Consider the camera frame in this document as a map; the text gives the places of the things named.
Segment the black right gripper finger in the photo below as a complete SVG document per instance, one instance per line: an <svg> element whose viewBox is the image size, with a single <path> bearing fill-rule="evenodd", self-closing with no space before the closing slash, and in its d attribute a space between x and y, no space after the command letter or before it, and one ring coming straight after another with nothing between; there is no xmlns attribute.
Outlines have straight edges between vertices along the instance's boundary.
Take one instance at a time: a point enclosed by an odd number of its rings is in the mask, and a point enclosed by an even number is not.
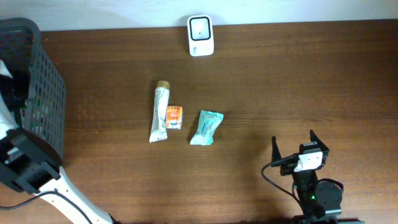
<svg viewBox="0 0 398 224"><path fill-rule="evenodd" d="M312 129L310 130L310 140L311 142L316 142L318 144L324 156L327 156L329 154L329 148L317 137Z"/></svg>
<svg viewBox="0 0 398 224"><path fill-rule="evenodd" d="M282 159L279 147L277 145L276 137L273 136L272 139L272 155L271 155L271 162L277 162Z"/></svg>

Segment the teal tissue pack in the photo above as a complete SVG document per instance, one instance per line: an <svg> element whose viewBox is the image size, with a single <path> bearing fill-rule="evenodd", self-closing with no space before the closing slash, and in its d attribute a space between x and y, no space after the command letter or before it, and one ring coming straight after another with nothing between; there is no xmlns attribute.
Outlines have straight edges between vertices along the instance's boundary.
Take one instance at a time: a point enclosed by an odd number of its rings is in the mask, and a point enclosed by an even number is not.
<svg viewBox="0 0 398 224"><path fill-rule="evenodd" d="M213 135L221 124L224 114L201 110L196 133L190 140L190 145L209 146L213 143Z"/></svg>

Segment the orange tissue pack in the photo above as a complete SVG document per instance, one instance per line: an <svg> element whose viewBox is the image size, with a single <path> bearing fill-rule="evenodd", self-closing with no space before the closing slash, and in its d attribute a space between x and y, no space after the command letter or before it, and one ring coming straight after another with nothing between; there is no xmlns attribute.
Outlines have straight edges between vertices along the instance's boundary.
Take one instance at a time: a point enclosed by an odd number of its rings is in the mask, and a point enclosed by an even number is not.
<svg viewBox="0 0 398 224"><path fill-rule="evenodd" d="M183 121L183 108L181 106L168 106L166 113L166 128L181 129Z"/></svg>

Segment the white tube gold cap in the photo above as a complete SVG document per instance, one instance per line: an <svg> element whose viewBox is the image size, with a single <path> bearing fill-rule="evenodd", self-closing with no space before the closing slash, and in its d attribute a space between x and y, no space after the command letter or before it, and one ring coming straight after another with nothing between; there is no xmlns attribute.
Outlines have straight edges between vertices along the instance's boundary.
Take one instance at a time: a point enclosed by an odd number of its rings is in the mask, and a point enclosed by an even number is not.
<svg viewBox="0 0 398 224"><path fill-rule="evenodd" d="M154 112L149 142L167 139L166 114L170 96L170 83L158 81L154 96Z"/></svg>

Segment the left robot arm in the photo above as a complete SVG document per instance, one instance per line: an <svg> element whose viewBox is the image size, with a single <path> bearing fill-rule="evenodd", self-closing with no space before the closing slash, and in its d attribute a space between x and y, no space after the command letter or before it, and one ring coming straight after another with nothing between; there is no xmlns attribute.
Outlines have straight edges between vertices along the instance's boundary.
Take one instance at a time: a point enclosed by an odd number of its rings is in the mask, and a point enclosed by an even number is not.
<svg viewBox="0 0 398 224"><path fill-rule="evenodd" d="M29 83L28 75L13 75L1 64L1 183L33 196L1 210L21 208L41 198L73 223L116 223L71 182L55 149L17 124L13 112L24 104Z"/></svg>

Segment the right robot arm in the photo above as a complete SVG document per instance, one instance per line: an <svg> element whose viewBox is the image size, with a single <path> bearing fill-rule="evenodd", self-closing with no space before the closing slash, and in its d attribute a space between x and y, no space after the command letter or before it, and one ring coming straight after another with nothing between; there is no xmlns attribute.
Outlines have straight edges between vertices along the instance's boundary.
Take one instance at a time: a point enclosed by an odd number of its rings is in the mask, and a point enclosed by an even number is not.
<svg viewBox="0 0 398 224"><path fill-rule="evenodd" d="M299 152L282 157L272 137L271 167L279 167L281 176L293 178L291 195L303 212L294 218L295 223L337 223L341 214L343 184L333 179L319 179L317 170L326 163L329 148L310 131L310 142L299 146Z"/></svg>

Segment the white barcode scanner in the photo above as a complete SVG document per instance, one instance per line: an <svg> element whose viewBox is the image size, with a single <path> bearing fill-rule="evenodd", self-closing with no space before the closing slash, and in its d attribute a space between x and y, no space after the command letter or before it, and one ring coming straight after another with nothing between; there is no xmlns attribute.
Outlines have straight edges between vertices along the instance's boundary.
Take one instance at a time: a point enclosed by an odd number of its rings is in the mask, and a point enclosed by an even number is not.
<svg viewBox="0 0 398 224"><path fill-rule="evenodd" d="M215 50L213 23L208 15L187 19L189 52L192 57L212 55Z"/></svg>

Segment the grey plastic basket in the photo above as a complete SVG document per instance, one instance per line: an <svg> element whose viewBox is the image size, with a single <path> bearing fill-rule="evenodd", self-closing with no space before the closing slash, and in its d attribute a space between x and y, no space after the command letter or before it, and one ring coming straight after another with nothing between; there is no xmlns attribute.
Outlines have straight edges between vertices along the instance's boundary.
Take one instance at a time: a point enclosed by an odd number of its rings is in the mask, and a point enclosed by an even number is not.
<svg viewBox="0 0 398 224"><path fill-rule="evenodd" d="M11 74L30 76L17 124L47 141L63 157L67 91L41 44L36 23L21 17L1 21L1 60Z"/></svg>

